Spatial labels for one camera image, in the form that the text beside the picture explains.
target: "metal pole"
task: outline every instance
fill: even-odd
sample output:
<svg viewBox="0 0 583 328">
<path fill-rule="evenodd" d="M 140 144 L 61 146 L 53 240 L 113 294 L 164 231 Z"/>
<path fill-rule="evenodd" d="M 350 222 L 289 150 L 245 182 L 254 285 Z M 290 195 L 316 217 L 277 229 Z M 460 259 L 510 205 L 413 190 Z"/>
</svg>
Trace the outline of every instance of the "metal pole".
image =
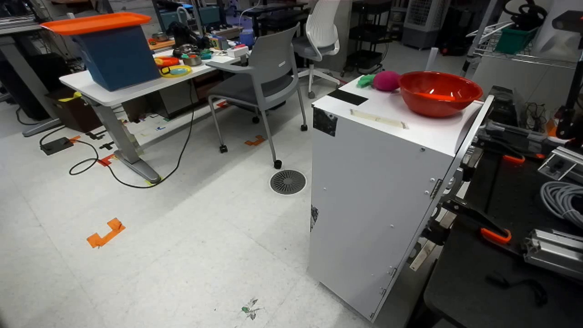
<svg viewBox="0 0 583 328">
<path fill-rule="evenodd" d="M 480 27 L 477 30 L 476 37 L 474 37 L 472 45 L 470 46 L 470 49 L 468 50 L 468 55 L 466 56 L 466 61 L 464 62 L 463 67 L 462 67 L 462 72 L 460 73 L 461 76 L 466 76 L 466 74 L 468 73 L 468 68 L 470 67 L 470 62 L 474 58 L 474 53 L 476 52 L 476 48 L 477 48 L 478 44 L 480 43 L 480 39 L 482 38 L 482 35 L 484 34 L 484 30 L 486 29 L 486 26 L 488 26 L 488 21 L 490 20 L 490 16 L 492 15 L 492 12 L 494 11 L 494 7 L 496 7 L 497 2 L 498 2 L 498 0 L 490 0 L 490 3 L 488 4 L 488 8 L 486 8 L 486 12 L 484 13 L 484 18 L 482 19 L 482 22 L 480 23 Z"/>
</svg>

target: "black table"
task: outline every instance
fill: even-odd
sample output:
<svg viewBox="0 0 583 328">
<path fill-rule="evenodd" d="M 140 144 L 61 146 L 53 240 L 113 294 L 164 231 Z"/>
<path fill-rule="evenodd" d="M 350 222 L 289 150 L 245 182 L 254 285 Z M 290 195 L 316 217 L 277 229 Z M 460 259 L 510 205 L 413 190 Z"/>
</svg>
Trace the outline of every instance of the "black table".
<svg viewBox="0 0 583 328">
<path fill-rule="evenodd" d="M 265 4 L 265 2 L 266 1 L 264 1 L 263 5 L 259 5 L 259 6 L 254 7 L 254 8 L 244 10 L 245 16 L 251 17 L 251 20 L 253 22 L 253 34 L 255 35 L 255 37 L 260 36 L 259 35 L 259 23 L 257 22 L 257 18 L 259 16 L 263 15 L 264 13 L 283 11 L 286 9 L 293 9 L 293 8 L 303 9 L 304 6 L 307 5 L 307 3 L 305 3 L 305 2 L 292 2 L 289 4 Z"/>
<path fill-rule="evenodd" d="M 499 155 L 485 153 L 465 199 L 510 229 L 514 241 L 522 240 L 535 226 L 576 233 L 576 228 L 551 216 L 540 203 L 539 188 L 548 179 L 536 171 L 538 166 L 529 161 L 515 166 Z M 526 285 L 502 290 L 488 284 L 484 278 L 493 271 L 511 282 L 538 281 L 548 294 L 548 303 L 537 307 Z M 458 327 L 583 327 L 581 284 L 495 248 L 478 236 L 477 226 L 461 217 L 451 229 L 423 299 L 431 311 Z"/>
</svg>

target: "tiled floor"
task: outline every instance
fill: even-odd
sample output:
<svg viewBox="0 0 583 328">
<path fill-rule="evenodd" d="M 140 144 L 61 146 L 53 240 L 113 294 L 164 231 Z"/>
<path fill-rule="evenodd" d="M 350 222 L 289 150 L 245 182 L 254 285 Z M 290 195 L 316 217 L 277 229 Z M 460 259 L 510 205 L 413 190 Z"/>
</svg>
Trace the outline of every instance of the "tiled floor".
<svg viewBox="0 0 583 328">
<path fill-rule="evenodd" d="M 322 96 L 333 86 L 319 82 L 315 90 Z M 219 114 L 228 153 L 219 153 L 208 118 L 194 126 L 174 176 L 135 190 L 99 165 L 68 175 L 92 151 L 76 144 L 46 156 L 38 148 L 44 134 L 23 138 L 15 110 L 0 103 L 1 327 L 370 326 L 306 273 L 311 128 L 300 131 L 296 97 L 269 116 L 283 167 L 307 176 L 307 187 L 292 196 L 269 189 L 268 143 L 244 144 L 264 135 L 246 111 Z M 76 134 L 64 129 L 54 137 Z M 143 158 L 169 172 L 186 134 L 149 147 Z M 112 167 L 123 181 L 145 185 L 119 161 Z M 92 249 L 86 238 L 105 235 L 116 217 L 126 229 Z M 241 311 L 252 299 L 254 320 Z"/>
</svg>

